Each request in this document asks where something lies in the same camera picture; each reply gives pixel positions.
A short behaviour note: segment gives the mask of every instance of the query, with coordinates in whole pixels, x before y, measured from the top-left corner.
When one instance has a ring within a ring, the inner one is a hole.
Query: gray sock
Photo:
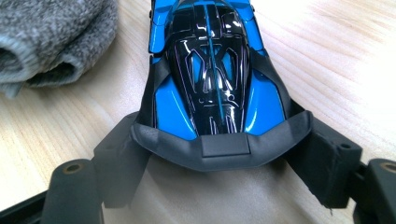
[[[116,0],[0,2],[0,91],[76,81],[114,39],[117,18]]]

